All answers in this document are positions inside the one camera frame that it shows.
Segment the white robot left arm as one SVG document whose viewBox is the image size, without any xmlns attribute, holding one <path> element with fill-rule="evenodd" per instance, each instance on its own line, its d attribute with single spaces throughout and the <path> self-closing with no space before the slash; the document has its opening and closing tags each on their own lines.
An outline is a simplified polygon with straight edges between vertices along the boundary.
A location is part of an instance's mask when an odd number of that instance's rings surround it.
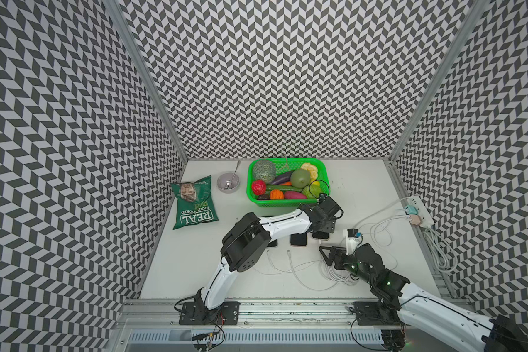
<svg viewBox="0 0 528 352">
<path fill-rule="evenodd" d="M 239 274 L 259 261 L 270 242 L 317 232 L 343 214 L 343 209 L 331 197 L 315 204 L 299 205 L 296 210 L 279 216 L 259 217 L 247 213 L 224 236 L 217 269 L 194 297 L 197 309 L 208 312 L 219 308 Z"/>
</svg>

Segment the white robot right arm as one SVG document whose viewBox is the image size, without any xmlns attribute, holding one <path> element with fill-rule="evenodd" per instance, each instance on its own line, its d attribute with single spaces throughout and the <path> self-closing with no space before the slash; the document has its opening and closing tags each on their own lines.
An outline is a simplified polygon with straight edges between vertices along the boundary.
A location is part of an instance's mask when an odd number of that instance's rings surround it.
<svg viewBox="0 0 528 352">
<path fill-rule="evenodd" d="M 428 293 L 388 269 L 368 243 L 352 253 L 337 246 L 320 246 L 319 252 L 328 267 L 365 282 L 377 298 L 370 310 L 353 303 L 360 325 L 411 326 L 457 351 L 528 351 L 526 334 L 509 317 L 490 318 Z"/>
</svg>

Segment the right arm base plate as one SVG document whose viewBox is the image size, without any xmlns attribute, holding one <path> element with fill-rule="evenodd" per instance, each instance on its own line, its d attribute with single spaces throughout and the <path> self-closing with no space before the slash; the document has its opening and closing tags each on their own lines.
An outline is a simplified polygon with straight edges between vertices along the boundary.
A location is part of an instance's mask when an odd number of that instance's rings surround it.
<svg viewBox="0 0 528 352">
<path fill-rule="evenodd" d="M 397 311 L 381 302 L 354 302 L 349 311 L 359 326 L 402 326 Z"/>
</svg>

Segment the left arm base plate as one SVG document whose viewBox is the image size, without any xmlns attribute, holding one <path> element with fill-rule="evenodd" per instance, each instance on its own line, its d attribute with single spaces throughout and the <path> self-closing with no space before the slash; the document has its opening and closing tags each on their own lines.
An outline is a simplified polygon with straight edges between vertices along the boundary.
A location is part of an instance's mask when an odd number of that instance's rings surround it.
<svg viewBox="0 0 528 352">
<path fill-rule="evenodd" d="M 195 302 L 185 302 L 180 311 L 181 326 L 236 326 L 241 303 L 225 301 L 216 309 L 207 310 Z"/>
</svg>

